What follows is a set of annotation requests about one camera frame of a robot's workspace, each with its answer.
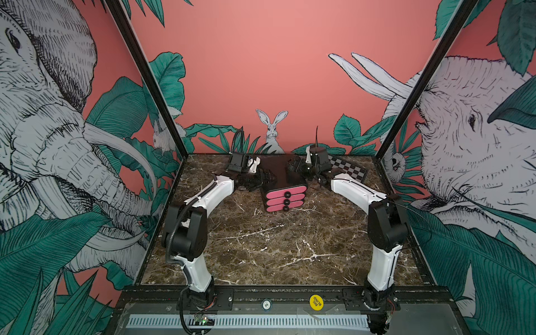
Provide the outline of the right black frame post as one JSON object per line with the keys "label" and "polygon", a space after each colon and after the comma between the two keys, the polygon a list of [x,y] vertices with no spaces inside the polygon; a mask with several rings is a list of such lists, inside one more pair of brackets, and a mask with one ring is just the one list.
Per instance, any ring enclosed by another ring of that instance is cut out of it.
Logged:
{"label": "right black frame post", "polygon": [[423,94],[429,81],[434,77],[436,71],[441,65],[442,60],[452,47],[452,44],[455,42],[457,36],[463,28],[463,25],[465,25],[477,3],[477,0],[464,0],[457,5],[456,10],[454,11],[447,27],[439,39],[436,48],[434,49],[434,52],[424,67],[412,92],[410,93],[409,97],[407,97],[406,102],[393,123],[392,128],[387,134],[384,143],[382,143],[380,149],[377,151],[375,160],[379,161],[383,159],[388,152],[389,146],[394,142],[396,135],[399,133],[404,122],[414,110],[418,99]]}

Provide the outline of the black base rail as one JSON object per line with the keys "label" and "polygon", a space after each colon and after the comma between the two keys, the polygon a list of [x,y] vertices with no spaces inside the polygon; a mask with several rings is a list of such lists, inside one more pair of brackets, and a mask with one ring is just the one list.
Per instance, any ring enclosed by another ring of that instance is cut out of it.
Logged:
{"label": "black base rail", "polygon": [[[129,286],[124,289],[116,305],[117,311],[129,304],[160,304],[177,311],[181,286]],[[371,313],[365,306],[361,286],[216,286],[215,298],[207,304],[210,311],[232,311],[240,304],[261,307],[268,300],[271,310],[280,305],[292,304],[308,307],[312,296],[318,295],[325,306],[341,304],[345,311]],[[446,304],[455,308],[456,303],[448,289],[441,286],[402,286],[390,293],[380,305],[381,311],[401,310],[403,305]]]}

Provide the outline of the pink drawer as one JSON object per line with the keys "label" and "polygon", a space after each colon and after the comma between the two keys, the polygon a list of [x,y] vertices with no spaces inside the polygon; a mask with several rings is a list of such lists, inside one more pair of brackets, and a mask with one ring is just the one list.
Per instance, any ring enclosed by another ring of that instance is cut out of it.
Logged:
{"label": "pink drawer", "polygon": [[278,205],[268,206],[266,210],[268,212],[280,212],[280,211],[287,212],[290,209],[301,207],[303,204],[304,204],[303,200],[297,200],[293,202],[286,202],[286,203],[281,203]]}
{"label": "pink drawer", "polygon": [[305,194],[307,187],[305,185],[292,186],[287,188],[279,188],[268,190],[267,192],[263,191],[262,195],[264,198],[271,200],[277,198],[290,198],[292,195]]}
{"label": "pink drawer", "polygon": [[303,200],[305,198],[304,193],[294,194],[291,195],[289,198],[286,198],[285,196],[280,198],[273,198],[267,200],[266,204],[268,207],[275,206],[275,205],[289,205],[291,202],[296,202],[299,200]]}

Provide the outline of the black frame post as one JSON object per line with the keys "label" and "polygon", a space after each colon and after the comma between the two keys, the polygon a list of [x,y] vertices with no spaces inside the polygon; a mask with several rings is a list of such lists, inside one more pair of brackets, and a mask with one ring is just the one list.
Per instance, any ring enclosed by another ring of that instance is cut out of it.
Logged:
{"label": "black frame post", "polygon": [[174,140],[176,148],[179,150],[180,157],[182,159],[187,159],[188,152],[186,150],[186,147],[182,142],[180,134],[177,131],[176,123],[170,115],[166,100],[163,97],[163,93],[160,89],[160,86],[156,82],[156,78],[153,74],[151,66],[149,65],[149,62],[147,61],[147,58],[145,57],[145,53],[141,48],[139,40],[133,30],[133,27],[130,23],[130,19],[128,19],[122,1],[105,0],[105,3],[113,17],[113,20],[119,32],[121,33],[121,36],[131,54],[131,57],[133,58],[138,68],[138,71],[142,76],[143,82],[146,84],[150,96],[156,104],[160,116],[162,116],[163,121],[167,126],[167,129],[170,131],[170,135]]}
{"label": "black frame post", "polygon": [[392,128],[387,134],[384,143],[382,143],[380,149],[377,151],[375,160],[379,161],[383,159],[388,152],[389,146],[394,142],[396,135],[399,133],[404,122],[414,110],[418,99],[423,94],[429,81],[434,77],[436,71],[441,65],[442,60],[452,47],[452,44],[455,42],[457,36],[463,28],[463,25],[465,25],[477,3],[477,0],[464,0],[457,5],[456,10],[454,11],[447,27],[439,39],[436,48],[434,49],[434,52],[424,67],[412,92],[410,93],[409,97],[407,97],[406,102],[393,123]]}

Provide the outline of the left black frame post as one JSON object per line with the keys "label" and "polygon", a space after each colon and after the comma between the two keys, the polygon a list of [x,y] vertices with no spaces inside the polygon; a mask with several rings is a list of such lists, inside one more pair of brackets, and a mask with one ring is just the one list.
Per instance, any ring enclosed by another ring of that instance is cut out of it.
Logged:
{"label": "left black frame post", "polygon": [[179,150],[180,157],[182,159],[187,159],[188,152],[186,150],[186,147],[182,142],[180,134],[177,131],[176,123],[170,115],[166,100],[163,97],[163,93],[160,89],[160,86],[156,82],[156,78],[153,74],[151,66],[149,65],[149,62],[147,61],[147,58],[145,57],[145,53],[141,48],[139,40],[133,30],[133,27],[130,23],[130,19],[128,19],[122,1],[105,0],[105,3],[113,17],[113,20],[119,32],[121,33],[121,36],[131,54],[131,57],[133,58],[138,68],[138,71],[142,76],[143,82],[146,84],[150,96],[156,104],[160,116],[162,116],[163,121],[167,126],[167,129],[170,131],[170,135],[174,140],[176,148]]}

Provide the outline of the black drawer cabinet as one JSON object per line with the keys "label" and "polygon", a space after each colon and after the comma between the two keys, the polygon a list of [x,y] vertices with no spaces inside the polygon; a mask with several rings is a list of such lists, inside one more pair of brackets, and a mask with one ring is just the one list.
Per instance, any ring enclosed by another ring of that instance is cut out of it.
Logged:
{"label": "black drawer cabinet", "polygon": [[272,189],[287,188],[292,186],[305,185],[308,189],[307,181],[299,174],[294,173],[288,169],[288,164],[297,155],[295,154],[283,154],[278,156],[261,156],[261,162],[258,166],[258,170],[269,170],[275,177],[276,181],[268,185],[264,185],[260,188],[260,194],[262,196],[262,202],[267,209],[267,200],[263,197],[262,192],[267,192]]}

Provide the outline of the yellow round sticker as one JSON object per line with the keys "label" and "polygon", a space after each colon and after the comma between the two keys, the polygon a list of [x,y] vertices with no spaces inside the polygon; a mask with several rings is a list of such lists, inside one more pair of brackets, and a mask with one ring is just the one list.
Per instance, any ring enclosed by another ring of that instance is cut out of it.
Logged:
{"label": "yellow round sticker", "polygon": [[309,298],[309,306],[314,311],[321,311],[324,308],[324,305],[323,298],[317,294],[314,294]]}

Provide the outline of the white vent strip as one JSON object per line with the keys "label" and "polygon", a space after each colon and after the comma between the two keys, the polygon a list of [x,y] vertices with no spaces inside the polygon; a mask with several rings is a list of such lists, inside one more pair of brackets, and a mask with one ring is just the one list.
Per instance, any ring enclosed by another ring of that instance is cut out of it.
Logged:
{"label": "white vent strip", "polygon": [[231,315],[209,314],[206,316],[165,314],[133,314],[126,324],[127,329],[181,329],[181,321],[189,329],[349,329],[368,330],[368,318],[365,315]]}

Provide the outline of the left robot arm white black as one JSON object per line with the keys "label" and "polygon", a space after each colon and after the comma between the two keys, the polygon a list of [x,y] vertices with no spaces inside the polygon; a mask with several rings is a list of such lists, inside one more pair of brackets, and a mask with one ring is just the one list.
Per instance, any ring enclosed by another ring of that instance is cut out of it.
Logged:
{"label": "left robot arm white black", "polygon": [[250,191],[261,185],[260,173],[225,171],[213,176],[205,188],[181,206],[168,209],[161,240],[166,250],[165,260],[167,264],[181,267],[191,292],[205,294],[214,285],[204,256],[210,214],[237,189]]}

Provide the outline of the black white checkerboard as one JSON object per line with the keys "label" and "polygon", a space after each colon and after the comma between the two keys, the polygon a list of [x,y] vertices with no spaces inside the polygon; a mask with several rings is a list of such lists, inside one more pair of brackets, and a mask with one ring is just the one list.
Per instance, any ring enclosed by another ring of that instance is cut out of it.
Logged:
{"label": "black white checkerboard", "polygon": [[351,163],[345,159],[341,159],[337,156],[328,156],[330,163],[334,168],[339,168],[344,171],[344,173],[350,175],[354,180],[364,183],[366,180],[368,170],[357,163]]}

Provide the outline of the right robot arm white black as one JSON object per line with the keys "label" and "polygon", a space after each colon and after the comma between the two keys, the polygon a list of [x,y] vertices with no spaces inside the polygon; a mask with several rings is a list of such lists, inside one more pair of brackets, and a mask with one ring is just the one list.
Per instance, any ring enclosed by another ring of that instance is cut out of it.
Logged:
{"label": "right robot arm white black", "polygon": [[403,201],[398,196],[373,190],[344,170],[332,167],[330,162],[314,165],[297,157],[289,163],[288,169],[308,180],[318,180],[319,184],[343,196],[366,213],[367,234],[373,245],[366,287],[378,296],[386,295],[392,290],[396,263],[409,234],[408,215]]}

